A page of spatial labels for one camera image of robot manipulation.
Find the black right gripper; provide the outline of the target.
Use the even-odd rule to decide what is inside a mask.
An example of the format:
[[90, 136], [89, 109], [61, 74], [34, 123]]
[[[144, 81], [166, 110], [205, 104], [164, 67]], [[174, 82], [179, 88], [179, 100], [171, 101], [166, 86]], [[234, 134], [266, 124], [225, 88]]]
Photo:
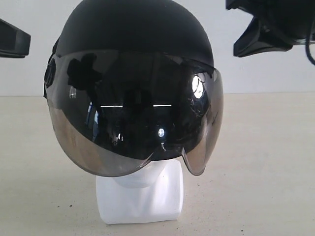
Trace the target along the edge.
[[310, 44], [315, 43], [313, 0], [227, 0], [225, 6], [227, 10], [240, 9], [254, 16], [233, 45], [235, 57], [287, 52], [293, 48], [291, 44], [305, 44], [307, 38]]

